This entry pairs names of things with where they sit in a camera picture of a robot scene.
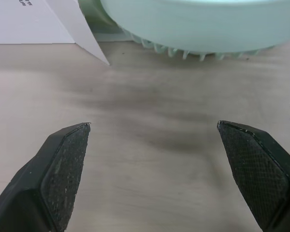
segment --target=white cardboard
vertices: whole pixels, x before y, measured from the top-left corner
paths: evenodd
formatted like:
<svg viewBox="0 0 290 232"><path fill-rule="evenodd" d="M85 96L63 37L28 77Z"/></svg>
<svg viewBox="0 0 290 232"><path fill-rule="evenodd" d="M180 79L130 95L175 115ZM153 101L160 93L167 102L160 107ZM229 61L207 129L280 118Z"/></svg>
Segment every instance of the white cardboard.
<svg viewBox="0 0 290 232"><path fill-rule="evenodd" d="M0 0L0 44L77 43L109 64L77 0Z"/></svg>

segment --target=mint green bowl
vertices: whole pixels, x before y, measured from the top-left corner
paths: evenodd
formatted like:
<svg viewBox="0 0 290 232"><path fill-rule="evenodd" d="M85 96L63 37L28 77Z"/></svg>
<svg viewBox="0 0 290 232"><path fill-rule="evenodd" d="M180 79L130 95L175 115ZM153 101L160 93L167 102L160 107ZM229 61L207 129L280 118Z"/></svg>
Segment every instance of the mint green bowl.
<svg viewBox="0 0 290 232"><path fill-rule="evenodd" d="M290 40L290 0L101 0L144 47L206 55L257 53Z"/></svg>

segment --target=light green object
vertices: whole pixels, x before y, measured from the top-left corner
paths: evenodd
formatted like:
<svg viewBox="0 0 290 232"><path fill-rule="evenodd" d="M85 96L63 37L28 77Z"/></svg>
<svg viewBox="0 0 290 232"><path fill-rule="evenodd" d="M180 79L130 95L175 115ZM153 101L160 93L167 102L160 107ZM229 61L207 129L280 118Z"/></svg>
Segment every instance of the light green object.
<svg viewBox="0 0 290 232"><path fill-rule="evenodd" d="M290 0L101 0L137 43L170 57L183 50L256 54L290 40Z"/></svg>
<svg viewBox="0 0 290 232"><path fill-rule="evenodd" d="M100 0L79 0L83 15L93 32L121 33L118 25L108 16Z"/></svg>

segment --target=textured rubber pad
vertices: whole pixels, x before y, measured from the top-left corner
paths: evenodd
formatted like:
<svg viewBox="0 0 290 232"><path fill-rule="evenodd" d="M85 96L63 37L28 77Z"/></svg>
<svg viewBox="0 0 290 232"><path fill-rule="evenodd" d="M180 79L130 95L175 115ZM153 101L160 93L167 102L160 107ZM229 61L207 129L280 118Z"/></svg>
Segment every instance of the textured rubber pad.
<svg viewBox="0 0 290 232"><path fill-rule="evenodd" d="M81 180L90 126L50 135L0 195L0 232L63 232Z"/></svg>
<svg viewBox="0 0 290 232"><path fill-rule="evenodd" d="M42 181L42 197L59 232L67 228L73 211L81 181L88 133L88 129L82 127L64 140Z"/></svg>
<svg viewBox="0 0 290 232"><path fill-rule="evenodd" d="M261 229L273 231L290 203L290 155L264 131L230 122L218 130L247 205Z"/></svg>

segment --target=table surface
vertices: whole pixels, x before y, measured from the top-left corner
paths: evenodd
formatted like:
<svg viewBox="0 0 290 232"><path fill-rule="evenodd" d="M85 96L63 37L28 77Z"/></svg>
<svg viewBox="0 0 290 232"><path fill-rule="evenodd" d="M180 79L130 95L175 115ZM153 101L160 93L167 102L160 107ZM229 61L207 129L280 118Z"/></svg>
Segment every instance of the table surface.
<svg viewBox="0 0 290 232"><path fill-rule="evenodd" d="M182 61L134 43L0 45L0 193L47 136L92 122L68 232L260 232L218 120L290 152L290 43L258 56Z"/></svg>

